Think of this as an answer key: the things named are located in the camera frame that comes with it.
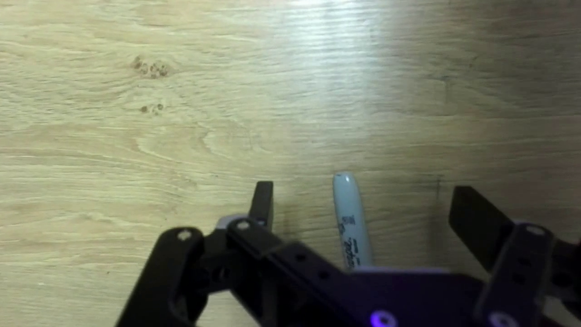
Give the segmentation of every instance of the wood grain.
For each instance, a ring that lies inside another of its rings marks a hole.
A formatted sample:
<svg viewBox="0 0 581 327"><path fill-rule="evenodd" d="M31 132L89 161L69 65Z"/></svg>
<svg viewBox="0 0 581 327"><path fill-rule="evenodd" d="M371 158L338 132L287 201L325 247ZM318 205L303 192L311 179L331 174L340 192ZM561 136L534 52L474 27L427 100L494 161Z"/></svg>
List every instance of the wood grain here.
<svg viewBox="0 0 581 327"><path fill-rule="evenodd" d="M331 176L380 265L483 276L472 183L581 234L581 7L456 0L0 0L0 325L113 325L156 236L276 181L276 232L343 265ZM552 310L574 325L561 310ZM227 296L202 325L254 325Z"/></svg>

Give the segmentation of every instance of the bolt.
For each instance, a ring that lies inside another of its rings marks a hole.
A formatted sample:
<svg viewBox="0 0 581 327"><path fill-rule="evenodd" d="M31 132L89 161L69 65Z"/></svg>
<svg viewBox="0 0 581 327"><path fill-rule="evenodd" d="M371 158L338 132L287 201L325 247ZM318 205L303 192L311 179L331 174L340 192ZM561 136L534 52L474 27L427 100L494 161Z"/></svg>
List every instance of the bolt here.
<svg viewBox="0 0 581 327"><path fill-rule="evenodd" d="M536 234L536 236L543 236L545 234L545 229L538 227L538 225L527 225L527 230L530 234Z"/></svg>
<svg viewBox="0 0 581 327"><path fill-rule="evenodd" d="M178 238L180 238L182 241L187 241L191 236L193 236L193 232L187 230L187 229L184 229L184 230L178 232Z"/></svg>
<svg viewBox="0 0 581 327"><path fill-rule="evenodd" d="M371 327L398 327L398 319L389 310L374 310L371 314Z"/></svg>
<svg viewBox="0 0 581 327"><path fill-rule="evenodd" d="M496 310L489 316L492 327L520 327L520 323L507 312Z"/></svg>
<svg viewBox="0 0 581 327"><path fill-rule="evenodd" d="M236 229L240 229L240 230L245 230L245 229L249 229L249 227L251 227L251 223L245 221L245 219L242 219L242 221L236 225Z"/></svg>

